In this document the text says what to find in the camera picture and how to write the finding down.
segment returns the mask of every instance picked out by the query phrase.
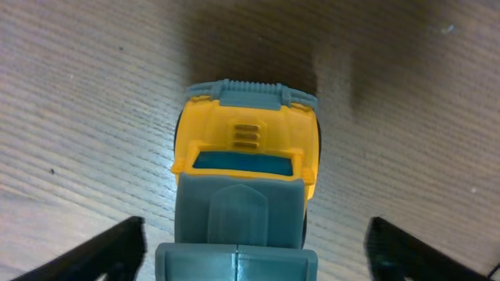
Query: wooden table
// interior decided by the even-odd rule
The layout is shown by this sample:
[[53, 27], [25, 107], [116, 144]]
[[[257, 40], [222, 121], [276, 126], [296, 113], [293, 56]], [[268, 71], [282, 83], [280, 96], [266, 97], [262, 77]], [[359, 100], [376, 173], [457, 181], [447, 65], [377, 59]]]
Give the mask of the wooden table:
[[500, 260], [500, 4], [397, 0], [0, 3], [0, 279], [130, 215], [173, 240], [187, 85], [316, 93], [323, 154], [306, 248], [369, 278], [380, 215], [481, 273]]

